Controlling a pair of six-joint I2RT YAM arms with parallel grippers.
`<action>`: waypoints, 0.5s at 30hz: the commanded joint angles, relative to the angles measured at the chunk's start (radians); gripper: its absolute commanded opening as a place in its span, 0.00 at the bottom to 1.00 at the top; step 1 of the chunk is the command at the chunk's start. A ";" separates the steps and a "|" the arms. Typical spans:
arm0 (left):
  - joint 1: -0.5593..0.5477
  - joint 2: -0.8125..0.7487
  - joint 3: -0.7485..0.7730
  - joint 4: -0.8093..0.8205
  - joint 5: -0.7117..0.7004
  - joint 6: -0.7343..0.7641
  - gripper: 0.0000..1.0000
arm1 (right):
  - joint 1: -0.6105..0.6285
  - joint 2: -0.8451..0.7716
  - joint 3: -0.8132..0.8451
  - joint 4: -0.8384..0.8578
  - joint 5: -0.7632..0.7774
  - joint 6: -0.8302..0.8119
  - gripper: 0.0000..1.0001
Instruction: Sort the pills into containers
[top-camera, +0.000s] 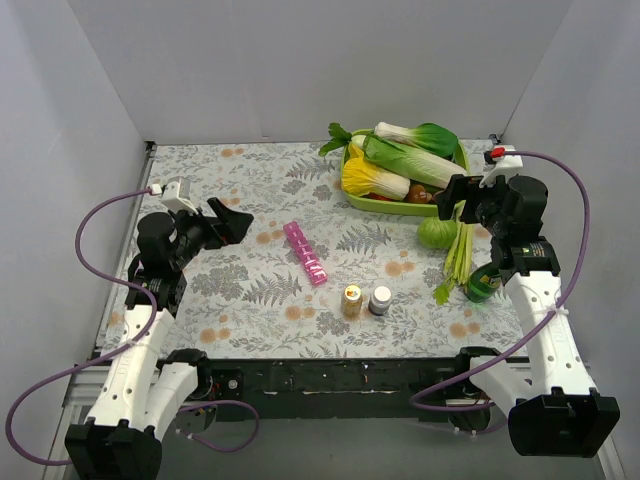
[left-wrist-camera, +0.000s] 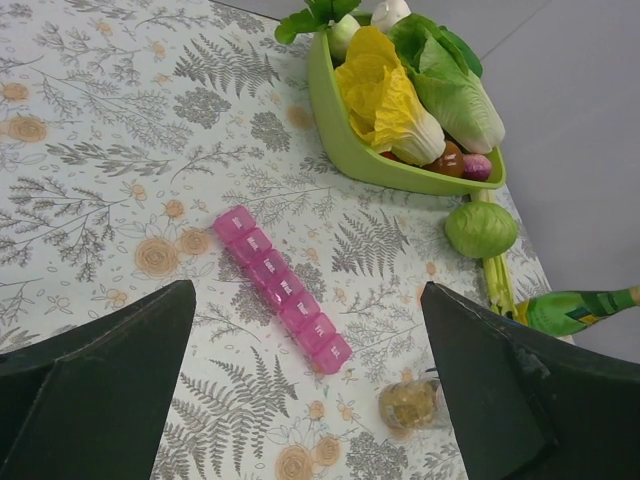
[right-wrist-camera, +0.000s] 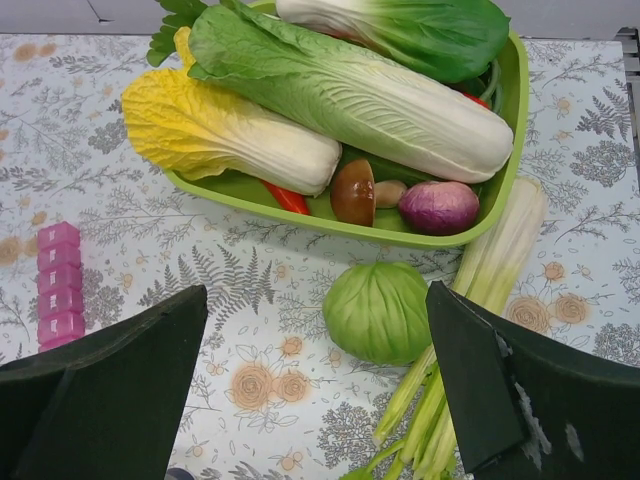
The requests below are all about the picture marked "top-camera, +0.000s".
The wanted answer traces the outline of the pink weekly pill organizer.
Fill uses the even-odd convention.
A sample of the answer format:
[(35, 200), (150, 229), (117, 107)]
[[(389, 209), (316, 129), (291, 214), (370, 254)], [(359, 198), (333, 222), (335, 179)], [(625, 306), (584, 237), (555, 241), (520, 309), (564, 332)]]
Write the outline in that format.
[(299, 225), (295, 221), (289, 222), (283, 225), (283, 231), (311, 284), (319, 286), (326, 283), (327, 273)]

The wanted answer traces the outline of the clear bottle of yellow pills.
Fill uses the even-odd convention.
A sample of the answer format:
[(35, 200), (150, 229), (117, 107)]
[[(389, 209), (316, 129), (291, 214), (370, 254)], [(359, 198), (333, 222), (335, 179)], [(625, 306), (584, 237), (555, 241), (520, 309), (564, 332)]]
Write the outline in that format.
[(356, 317), (361, 310), (362, 290), (358, 285), (351, 284), (345, 287), (341, 299), (341, 311), (347, 318)]

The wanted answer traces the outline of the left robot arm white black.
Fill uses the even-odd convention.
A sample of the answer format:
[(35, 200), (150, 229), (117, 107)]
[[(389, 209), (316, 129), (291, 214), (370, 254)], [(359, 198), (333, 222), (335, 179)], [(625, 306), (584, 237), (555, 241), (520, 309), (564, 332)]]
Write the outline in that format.
[(118, 353), (86, 419), (65, 437), (82, 479), (156, 478), (162, 439), (177, 414), (229, 403), (215, 397), (223, 383), (205, 352), (178, 350), (159, 359), (187, 286), (185, 267), (203, 250), (240, 243), (254, 220), (216, 198), (207, 203), (211, 217), (180, 204), (137, 223)]

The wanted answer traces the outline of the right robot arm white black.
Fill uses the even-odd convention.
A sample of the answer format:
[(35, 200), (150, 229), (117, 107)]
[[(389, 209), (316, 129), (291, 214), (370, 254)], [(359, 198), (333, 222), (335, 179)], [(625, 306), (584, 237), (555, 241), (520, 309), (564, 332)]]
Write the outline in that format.
[(456, 202), (460, 219), (489, 231), (491, 259), (524, 333), (530, 377), (516, 374), (504, 357), (476, 357), (452, 373), (464, 397), (483, 391), (507, 419), (514, 449), (523, 456), (591, 458), (620, 419), (615, 398), (601, 395), (580, 359), (561, 298), (560, 266), (541, 236), (548, 190), (528, 176), (455, 175), (439, 194), (441, 219)]

